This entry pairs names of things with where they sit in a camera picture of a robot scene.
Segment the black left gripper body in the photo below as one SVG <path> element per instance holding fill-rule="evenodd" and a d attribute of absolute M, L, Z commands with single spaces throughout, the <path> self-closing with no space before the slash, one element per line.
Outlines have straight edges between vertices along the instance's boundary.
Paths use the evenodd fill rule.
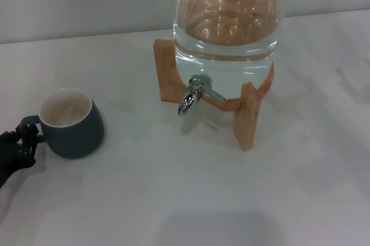
<path fill-rule="evenodd" d="M 22 146 L 18 143 L 1 142 L 0 187 L 3 187 L 13 173 L 23 168 L 22 151 Z"/>

